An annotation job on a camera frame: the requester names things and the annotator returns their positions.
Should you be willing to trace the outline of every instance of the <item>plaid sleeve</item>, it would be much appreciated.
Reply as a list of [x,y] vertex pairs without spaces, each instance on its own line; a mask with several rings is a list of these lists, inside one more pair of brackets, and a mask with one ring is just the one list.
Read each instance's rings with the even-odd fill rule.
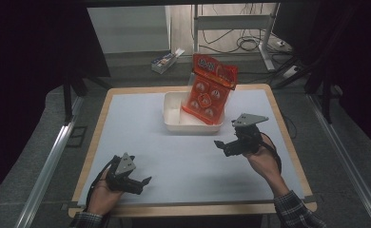
[[274,199],[275,209],[286,227],[326,227],[326,224],[304,206],[293,191]]
[[89,212],[76,213],[75,218],[70,223],[69,228],[98,228],[102,223],[102,216]]

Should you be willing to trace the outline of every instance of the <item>orange snack bag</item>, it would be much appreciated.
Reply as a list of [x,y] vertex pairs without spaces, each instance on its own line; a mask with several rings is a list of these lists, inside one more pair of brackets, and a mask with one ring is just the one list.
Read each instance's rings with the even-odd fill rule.
[[227,66],[204,54],[193,55],[193,82],[182,109],[206,124],[217,124],[230,90],[237,84],[237,67]]

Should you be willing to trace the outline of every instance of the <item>hand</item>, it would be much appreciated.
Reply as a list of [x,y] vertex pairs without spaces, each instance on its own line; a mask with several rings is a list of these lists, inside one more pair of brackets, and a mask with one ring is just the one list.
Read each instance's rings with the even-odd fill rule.
[[109,190],[106,183],[107,171],[108,170],[103,173],[91,194],[90,202],[88,204],[88,212],[92,214],[104,216],[114,208],[117,201],[124,194],[122,191],[113,192]]
[[[272,141],[265,134],[262,134],[262,137],[264,143],[275,148]],[[280,197],[289,193],[289,189],[278,169],[278,164],[268,149],[261,146],[257,153],[244,153],[244,156],[250,162],[251,167],[267,181],[274,197]]]

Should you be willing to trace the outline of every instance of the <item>gray floor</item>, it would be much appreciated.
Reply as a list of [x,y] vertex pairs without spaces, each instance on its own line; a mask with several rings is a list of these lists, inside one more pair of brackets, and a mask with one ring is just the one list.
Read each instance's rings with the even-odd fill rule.
[[[185,86],[188,83],[191,63],[187,58],[179,60],[162,75],[152,72],[149,61],[140,61],[139,56],[132,56],[133,61],[128,58],[124,66],[118,64],[120,58],[122,56],[107,57],[111,78],[102,79],[115,87]],[[240,75],[241,83],[262,78],[254,83],[264,83],[270,77],[265,73],[264,63],[258,55],[221,59],[237,65],[240,71],[258,73]],[[85,127],[87,132],[82,143],[75,138],[69,139],[31,227],[67,227],[70,222],[65,206],[70,204],[107,94],[104,88],[93,82],[86,80],[86,84],[88,95],[84,97],[75,127]],[[371,227],[371,218],[310,106],[303,85],[304,79],[301,79],[273,92],[281,112],[287,117],[290,135],[316,197],[316,213],[329,227]],[[30,141],[0,186],[0,227],[13,227],[16,224],[64,122],[61,87],[49,93],[46,104],[43,117]],[[331,103],[331,117],[353,163],[371,189],[371,141],[341,109],[337,99]],[[274,215],[264,216],[262,227],[269,227],[268,222],[270,227],[279,227]]]

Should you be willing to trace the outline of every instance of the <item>white plastic container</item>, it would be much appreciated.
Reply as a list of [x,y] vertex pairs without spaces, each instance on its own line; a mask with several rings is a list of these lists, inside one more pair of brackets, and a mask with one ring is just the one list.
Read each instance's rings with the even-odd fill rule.
[[188,92],[168,92],[165,95],[164,119],[166,128],[173,132],[209,133],[220,130],[225,117],[222,113],[219,124],[207,125],[197,117],[182,110],[182,101],[187,99]]

